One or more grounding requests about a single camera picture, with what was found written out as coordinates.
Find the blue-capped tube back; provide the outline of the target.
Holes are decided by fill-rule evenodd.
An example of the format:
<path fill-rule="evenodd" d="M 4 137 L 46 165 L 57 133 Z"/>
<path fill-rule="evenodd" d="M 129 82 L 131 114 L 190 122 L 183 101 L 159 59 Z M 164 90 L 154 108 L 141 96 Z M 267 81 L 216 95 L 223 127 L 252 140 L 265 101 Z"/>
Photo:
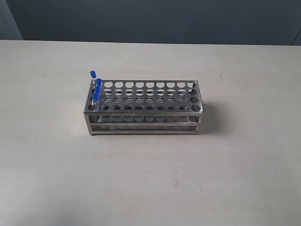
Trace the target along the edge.
<path fill-rule="evenodd" d="M 96 111 L 98 109 L 98 105 L 99 105 L 99 94 L 98 93 L 94 93 L 92 96 L 92 110 Z"/>

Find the blue-capped tube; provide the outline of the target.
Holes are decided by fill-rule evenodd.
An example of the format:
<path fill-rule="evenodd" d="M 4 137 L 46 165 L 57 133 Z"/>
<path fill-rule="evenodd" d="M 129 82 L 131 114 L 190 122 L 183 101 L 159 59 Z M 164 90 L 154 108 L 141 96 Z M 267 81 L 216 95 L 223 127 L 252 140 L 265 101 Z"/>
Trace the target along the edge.
<path fill-rule="evenodd" d="M 98 109 L 98 105 L 99 105 L 99 94 L 98 93 L 94 93 L 92 96 L 92 110 L 96 111 Z"/>
<path fill-rule="evenodd" d="M 100 86 L 95 86 L 95 88 L 94 88 L 94 93 L 99 94 L 99 93 L 100 93 L 100 90 L 101 90 L 101 87 L 100 87 Z"/>
<path fill-rule="evenodd" d="M 96 83 L 96 79 L 97 79 L 96 72 L 94 70 L 91 70 L 90 75 L 91 75 L 93 83 Z"/>
<path fill-rule="evenodd" d="M 96 86 L 100 86 L 102 85 L 102 79 L 101 78 L 97 78 L 96 79 Z M 101 90 L 100 93 L 98 94 L 98 102 L 101 103 Z"/>

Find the stainless steel test tube rack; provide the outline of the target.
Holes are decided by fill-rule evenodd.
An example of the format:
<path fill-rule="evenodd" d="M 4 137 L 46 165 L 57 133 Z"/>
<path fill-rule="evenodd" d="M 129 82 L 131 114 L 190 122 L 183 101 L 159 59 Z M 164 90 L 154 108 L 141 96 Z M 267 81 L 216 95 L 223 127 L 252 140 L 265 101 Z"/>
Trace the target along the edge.
<path fill-rule="evenodd" d="M 204 108 L 197 81 L 102 80 L 101 103 L 93 111 L 95 86 L 91 80 L 83 112 L 90 135 L 200 132 Z"/>

